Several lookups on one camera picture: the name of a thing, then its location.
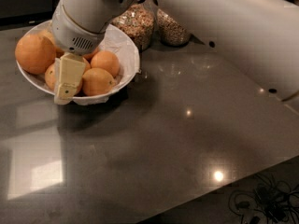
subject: screw hole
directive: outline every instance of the screw hole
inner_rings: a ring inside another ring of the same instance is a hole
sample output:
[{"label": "screw hole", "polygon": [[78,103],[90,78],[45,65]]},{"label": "screw hole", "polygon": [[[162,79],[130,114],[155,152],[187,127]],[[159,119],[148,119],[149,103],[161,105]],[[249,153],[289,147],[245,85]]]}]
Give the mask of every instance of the screw hole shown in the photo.
[{"label": "screw hole", "polygon": [[158,6],[158,0],[152,0],[152,2],[154,3],[154,5]]},{"label": "screw hole", "polygon": [[270,93],[277,93],[278,91],[276,89],[269,89]]},{"label": "screw hole", "polygon": [[210,42],[208,43],[208,45],[209,45],[210,47],[212,47],[213,49],[216,47],[216,44],[215,44],[215,42],[213,42],[213,41],[210,41]]}]

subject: gray table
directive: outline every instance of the gray table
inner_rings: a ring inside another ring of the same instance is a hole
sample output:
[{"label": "gray table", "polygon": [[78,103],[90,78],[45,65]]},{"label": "gray table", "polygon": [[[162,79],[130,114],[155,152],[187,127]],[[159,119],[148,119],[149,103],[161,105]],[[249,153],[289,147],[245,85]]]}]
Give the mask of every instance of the gray table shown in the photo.
[{"label": "gray table", "polygon": [[[299,118],[193,39],[155,36],[105,104],[58,106],[0,32],[0,223],[132,223],[299,154]],[[221,171],[224,179],[214,179]]]}]

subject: food container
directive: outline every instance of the food container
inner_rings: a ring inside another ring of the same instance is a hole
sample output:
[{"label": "food container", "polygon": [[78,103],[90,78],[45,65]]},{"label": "food container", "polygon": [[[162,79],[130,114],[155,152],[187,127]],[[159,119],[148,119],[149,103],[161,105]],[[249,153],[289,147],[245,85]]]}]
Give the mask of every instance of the food container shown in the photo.
[{"label": "food container", "polygon": [[[27,34],[39,33],[40,31],[49,28],[50,23],[51,21],[43,22],[32,28]],[[117,27],[112,25],[107,27],[105,38],[99,45],[99,49],[110,50],[119,58],[121,70],[116,77],[118,83],[109,93],[106,94],[95,96],[74,96],[73,101],[78,105],[92,105],[106,102],[112,94],[125,87],[139,71],[139,51],[130,37]],[[22,75],[31,84],[41,91],[54,96],[54,92],[50,90],[45,83],[44,75],[32,75],[24,71],[18,62],[17,65]]]},{"label": "food container", "polygon": [[157,24],[162,43],[178,47],[189,42],[191,34],[161,9],[157,10]]},{"label": "food container", "polygon": [[145,3],[131,5],[111,24],[125,32],[139,51],[149,47],[154,31],[154,14]]}]

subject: jar of nuts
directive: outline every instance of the jar of nuts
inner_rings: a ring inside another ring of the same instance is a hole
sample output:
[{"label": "jar of nuts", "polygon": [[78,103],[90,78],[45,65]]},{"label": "jar of nuts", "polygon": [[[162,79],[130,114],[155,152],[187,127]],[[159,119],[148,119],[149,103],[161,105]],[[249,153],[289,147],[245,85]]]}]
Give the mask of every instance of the jar of nuts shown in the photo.
[{"label": "jar of nuts", "polygon": [[145,2],[131,5],[111,24],[125,32],[139,51],[149,47],[154,31],[154,14],[145,6]]},{"label": "jar of nuts", "polygon": [[161,9],[157,10],[157,24],[161,41],[169,46],[182,46],[189,42],[191,34]]}]

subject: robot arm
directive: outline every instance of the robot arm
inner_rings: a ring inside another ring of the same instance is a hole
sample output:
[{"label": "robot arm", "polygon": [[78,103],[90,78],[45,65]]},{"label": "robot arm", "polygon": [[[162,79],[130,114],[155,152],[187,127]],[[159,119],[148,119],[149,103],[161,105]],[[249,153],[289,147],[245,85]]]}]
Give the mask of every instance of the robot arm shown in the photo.
[{"label": "robot arm", "polygon": [[[82,38],[97,34],[92,42],[95,46],[112,17],[120,15],[132,1],[63,0],[60,7],[73,25],[55,35],[64,48],[71,49],[71,41],[65,36],[82,29]],[[283,0],[150,1],[265,90],[275,93],[280,101],[297,97],[299,7]],[[53,17],[53,24],[61,21],[59,15]]]}]

